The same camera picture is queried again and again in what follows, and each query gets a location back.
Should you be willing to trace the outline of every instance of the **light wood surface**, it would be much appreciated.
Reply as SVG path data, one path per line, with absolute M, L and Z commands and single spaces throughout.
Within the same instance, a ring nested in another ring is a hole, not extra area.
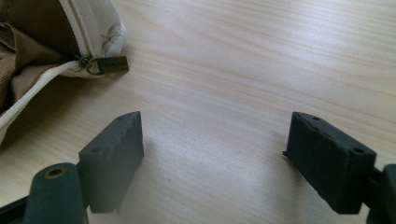
M 0 147 L 0 205 L 115 117 L 142 113 L 146 157 L 120 215 L 91 223 L 365 223 L 281 153 L 292 111 L 396 162 L 396 2 L 117 0 L 130 72 L 58 77 Z

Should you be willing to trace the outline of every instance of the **zipper pull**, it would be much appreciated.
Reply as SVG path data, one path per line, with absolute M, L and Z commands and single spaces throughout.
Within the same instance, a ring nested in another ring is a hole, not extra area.
M 112 58 L 91 59 L 86 56 L 76 56 L 79 59 L 81 69 L 94 76 L 102 76 L 110 73 L 124 73 L 129 71 L 128 60 L 125 56 Z

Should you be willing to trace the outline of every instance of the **khaki fabric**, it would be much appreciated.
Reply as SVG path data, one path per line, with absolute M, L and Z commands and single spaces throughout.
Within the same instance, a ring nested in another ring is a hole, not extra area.
M 42 45 L 15 27 L 3 22 L 0 23 L 0 46 L 0 112 L 7 110 L 14 102 L 12 92 L 16 92 L 16 95 L 19 96 L 21 94 L 18 92 L 25 91 L 25 84 L 29 86 L 29 81 L 24 83 L 21 80 L 17 80 L 13 85 L 16 91 L 10 88 L 11 79 L 20 75 L 22 68 L 31 65 L 66 63 L 70 61 L 69 57 Z M 31 75 L 33 78 L 28 78 L 31 80 L 35 79 L 34 77 L 37 76 L 37 73 L 43 72 L 40 69 L 33 69 L 32 71 L 36 71 L 36 73 Z
M 35 85 L 45 71 L 58 65 L 59 64 L 31 65 L 21 70 L 17 76 L 11 79 L 14 102 L 20 100 L 22 96 Z
M 59 0 L 0 0 L 0 22 L 11 24 L 71 60 L 79 55 L 77 40 Z

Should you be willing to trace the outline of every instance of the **black plastic part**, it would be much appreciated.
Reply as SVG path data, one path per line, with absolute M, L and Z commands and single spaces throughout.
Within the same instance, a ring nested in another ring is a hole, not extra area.
M 85 205 L 93 213 L 119 208 L 144 155 L 140 112 L 113 120 L 78 155 Z
M 385 166 L 382 173 L 381 191 L 390 223 L 396 223 L 396 164 Z
M 363 202 L 370 208 L 367 224 L 389 223 L 389 214 L 381 189 L 382 179 L 382 173 L 374 168 L 372 174 L 362 186 L 361 197 Z
M 88 223 L 78 170 L 72 163 L 51 165 L 32 182 L 23 224 Z
M 359 213 L 361 186 L 374 169 L 374 151 L 323 119 L 293 112 L 284 155 L 332 210 Z
M 21 198 L 0 208 L 0 223 L 22 224 L 27 197 Z

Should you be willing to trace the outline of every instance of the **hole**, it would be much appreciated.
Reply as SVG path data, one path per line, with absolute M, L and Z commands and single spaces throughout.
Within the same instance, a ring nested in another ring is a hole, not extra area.
M 363 149 L 361 149 L 361 148 L 353 148 L 353 150 L 355 151 L 355 152 L 357 152 L 357 153 L 364 153 L 364 150 Z
M 51 170 L 51 171 L 49 171 L 49 176 L 54 176 L 54 175 L 58 175 L 58 174 L 60 174 L 62 172 L 62 170 L 61 169 L 53 169 L 53 170 Z
M 91 149 L 91 152 L 93 152 L 93 153 L 98 153 L 100 151 L 102 151 L 102 149 L 99 147 L 94 147 L 93 149 Z
M 53 178 L 57 178 L 61 175 L 64 175 L 64 173 L 66 173 L 66 169 L 63 167 L 57 167 L 57 168 L 53 168 L 52 170 L 46 172 L 44 174 L 44 177 L 46 177 L 47 179 L 53 179 Z

